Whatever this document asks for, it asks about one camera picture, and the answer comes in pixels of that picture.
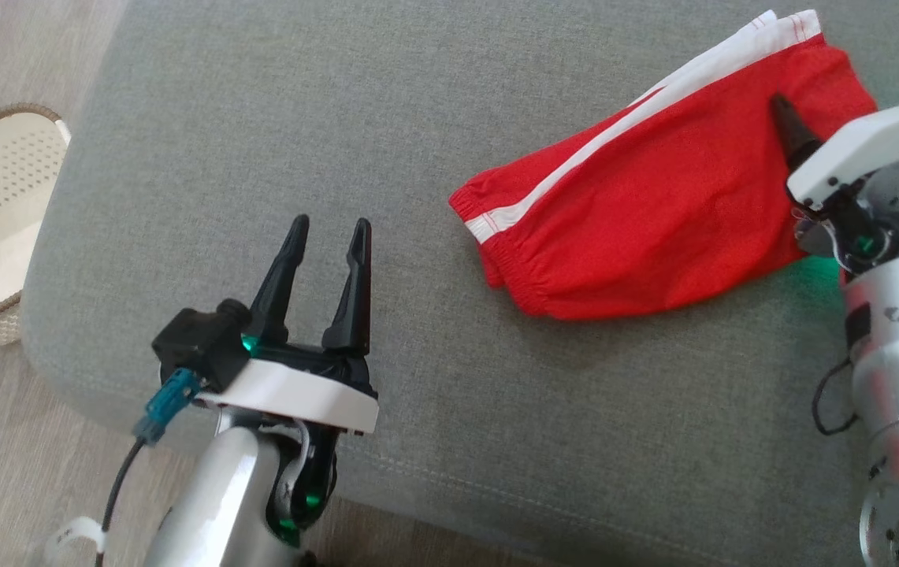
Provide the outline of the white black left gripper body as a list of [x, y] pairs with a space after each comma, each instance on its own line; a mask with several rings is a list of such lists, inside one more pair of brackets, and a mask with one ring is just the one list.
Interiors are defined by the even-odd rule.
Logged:
[[222, 392], [201, 392], [208, 408], [255, 410], [356, 435], [376, 430], [378, 394], [362, 356], [287, 345], [245, 343], [250, 360]]

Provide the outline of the red Bulls 23 shorts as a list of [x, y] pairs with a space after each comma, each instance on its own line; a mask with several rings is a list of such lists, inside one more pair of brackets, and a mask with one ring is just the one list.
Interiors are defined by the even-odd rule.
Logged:
[[489, 286], [531, 317], [709, 300], [804, 258], [776, 94], [821, 139], [875, 111], [816, 11], [768, 10], [586, 132], [472, 177], [449, 205]]

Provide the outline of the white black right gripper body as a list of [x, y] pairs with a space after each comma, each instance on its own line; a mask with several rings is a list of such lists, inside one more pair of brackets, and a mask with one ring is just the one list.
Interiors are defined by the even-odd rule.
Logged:
[[862, 274], [899, 258], [899, 106], [845, 124], [790, 173], [786, 190], [823, 227], [835, 261]]

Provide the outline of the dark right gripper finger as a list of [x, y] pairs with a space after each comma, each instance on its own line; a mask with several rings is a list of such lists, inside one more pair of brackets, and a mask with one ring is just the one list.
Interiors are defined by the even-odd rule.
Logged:
[[786, 166], [789, 171], [796, 171], [823, 146], [823, 141], [806, 125], [795, 106], [783, 94], [773, 94], [771, 111]]

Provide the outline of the grey fabric sofa seat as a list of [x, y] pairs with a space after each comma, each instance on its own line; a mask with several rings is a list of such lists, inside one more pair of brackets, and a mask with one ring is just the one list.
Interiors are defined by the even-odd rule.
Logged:
[[290, 324], [328, 324], [371, 219], [377, 434], [344, 495], [579, 564], [862, 560], [859, 433], [814, 431], [843, 345], [830, 266], [629, 322], [522, 316], [446, 200], [628, 102], [756, 0], [131, 0], [50, 199], [25, 348], [72, 406], [128, 428], [154, 334], [250, 298], [312, 219]]

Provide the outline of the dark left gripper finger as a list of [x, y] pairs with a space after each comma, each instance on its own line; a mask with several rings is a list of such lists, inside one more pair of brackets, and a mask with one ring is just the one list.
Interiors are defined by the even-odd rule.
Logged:
[[295, 273], [304, 258], [310, 225], [306, 214], [295, 217], [268, 273], [263, 277], [250, 308], [252, 322], [248, 327], [248, 337], [251, 344], [280, 346], [288, 341], [288, 303]]
[[346, 252], [348, 274], [332, 323], [324, 331], [324, 349], [364, 358], [370, 352], [371, 223], [358, 219]]

